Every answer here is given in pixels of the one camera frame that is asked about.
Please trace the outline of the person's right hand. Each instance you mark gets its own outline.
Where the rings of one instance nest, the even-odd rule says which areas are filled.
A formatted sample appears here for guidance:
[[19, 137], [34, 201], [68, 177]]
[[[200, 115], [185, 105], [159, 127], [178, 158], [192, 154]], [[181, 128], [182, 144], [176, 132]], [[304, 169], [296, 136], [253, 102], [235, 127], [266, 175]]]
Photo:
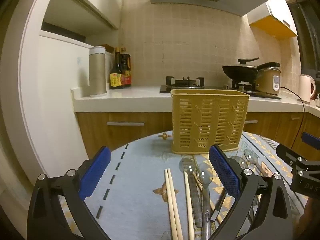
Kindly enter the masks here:
[[319, 199], [309, 198], [293, 239], [319, 239]]

